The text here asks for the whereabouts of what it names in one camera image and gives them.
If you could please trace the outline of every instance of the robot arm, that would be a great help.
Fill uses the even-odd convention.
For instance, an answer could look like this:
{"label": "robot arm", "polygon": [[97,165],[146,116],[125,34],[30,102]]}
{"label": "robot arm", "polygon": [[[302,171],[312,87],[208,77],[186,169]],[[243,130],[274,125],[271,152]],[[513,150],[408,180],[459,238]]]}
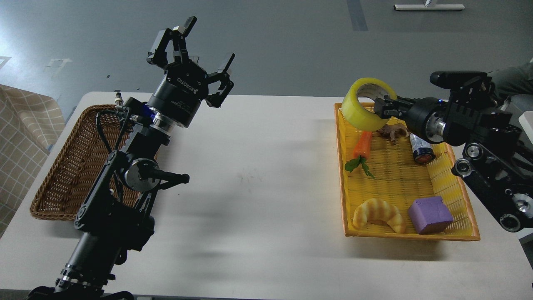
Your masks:
{"label": "robot arm", "polygon": [[[128,250],[141,251],[154,234],[154,218],[150,216],[158,190],[189,182],[189,175],[161,171],[154,157],[161,145],[168,145],[172,129],[188,127],[203,99],[210,106],[220,107],[233,82],[228,68],[235,55],[217,72],[207,74],[193,62],[187,53],[185,38],[196,22],[187,19],[184,26],[161,30],[148,52],[147,62],[165,71],[163,80],[147,103],[129,98],[122,105],[117,94],[116,114],[122,124],[119,141],[96,178],[91,191],[80,207],[74,226],[83,231],[70,260],[61,271],[55,287],[38,287],[28,299],[97,299],[102,287],[114,280],[111,270],[115,264],[126,261]],[[174,62],[168,63],[165,49],[172,41]],[[221,82],[219,91],[208,94],[208,85]],[[125,145],[118,149],[121,137],[128,129]],[[110,181],[140,192],[133,207],[122,203],[121,193],[115,197]],[[105,299],[133,300],[128,292],[120,292]]]}
{"label": "robot arm", "polygon": [[464,144],[452,173],[465,181],[500,225],[510,232],[533,227],[533,153],[519,141],[522,130],[495,108],[494,86],[484,72],[434,72],[431,83],[450,89],[450,99],[377,99],[375,113],[395,116],[432,144]]}

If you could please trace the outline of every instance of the yellow plastic basket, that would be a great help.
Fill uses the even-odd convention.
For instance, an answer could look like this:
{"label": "yellow plastic basket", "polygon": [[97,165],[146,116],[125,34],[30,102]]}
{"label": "yellow plastic basket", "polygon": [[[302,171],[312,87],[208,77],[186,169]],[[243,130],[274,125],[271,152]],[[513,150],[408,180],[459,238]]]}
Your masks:
{"label": "yellow plastic basket", "polygon": [[[374,103],[362,103],[372,110]],[[362,131],[354,128],[343,117],[341,104],[335,104],[337,124],[337,148],[341,174],[341,200],[344,233],[346,236],[371,236],[376,238],[401,238],[413,240],[479,241],[479,230],[470,199],[463,182],[451,173],[455,156],[445,143],[433,145],[437,158],[427,165],[418,165],[413,160],[413,151],[408,137],[399,137],[396,145],[382,138],[377,132],[371,142],[372,156],[367,164],[376,179],[367,177],[358,167],[352,173],[344,170],[346,161],[352,159],[352,150]],[[389,125],[403,123],[391,118]],[[417,234],[407,210],[415,199],[442,196],[454,221],[444,232]],[[356,207],[370,198],[380,198],[395,205],[406,220],[405,233],[395,233],[386,224],[368,223],[362,229],[352,225]]]}

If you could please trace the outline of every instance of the battery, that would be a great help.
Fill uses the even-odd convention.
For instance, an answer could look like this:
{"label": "battery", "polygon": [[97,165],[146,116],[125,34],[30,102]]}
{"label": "battery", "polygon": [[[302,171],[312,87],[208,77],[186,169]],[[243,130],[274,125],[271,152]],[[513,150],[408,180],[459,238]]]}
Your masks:
{"label": "battery", "polygon": [[420,137],[410,134],[411,148],[413,149],[413,159],[418,164],[427,164],[435,159],[435,154],[430,143]]}

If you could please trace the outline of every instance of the orange carrot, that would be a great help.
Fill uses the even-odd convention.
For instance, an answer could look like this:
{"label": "orange carrot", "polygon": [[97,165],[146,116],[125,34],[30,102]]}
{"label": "orange carrot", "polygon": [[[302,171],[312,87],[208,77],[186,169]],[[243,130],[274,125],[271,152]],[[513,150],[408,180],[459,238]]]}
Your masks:
{"label": "orange carrot", "polygon": [[372,141],[372,132],[363,131],[359,141],[356,146],[353,148],[353,158],[356,159],[359,157],[370,159],[370,141]]}
{"label": "orange carrot", "polygon": [[366,176],[370,176],[374,179],[374,175],[368,170],[368,165],[366,161],[370,158],[370,142],[372,141],[372,132],[363,131],[359,141],[357,141],[356,146],[353,148],[353,159],[346,164],[344,164],[344,170],[352,172],[359,165],[363,168]]}

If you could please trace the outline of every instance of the floor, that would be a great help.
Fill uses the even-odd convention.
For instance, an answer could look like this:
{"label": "floor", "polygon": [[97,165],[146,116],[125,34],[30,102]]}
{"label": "floor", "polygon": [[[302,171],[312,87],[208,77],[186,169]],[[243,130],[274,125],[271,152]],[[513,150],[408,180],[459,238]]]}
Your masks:
{"label": "floor", "polygon": [[[153,92],[159,30],[198,17],[190,55],[208,73],[234,52],[233,94],[343,97],[361,77],[404,97],[448,97],[436,70],[491,71],[533,57],[533,2],[460,0],[460,12],[398,12],[419,0],[5,1],[0,83],[56,99],[67,119],[91,91]],[[524,250],[533,262],[533,242]],[[27,292],[1,291],[1,299]]]}

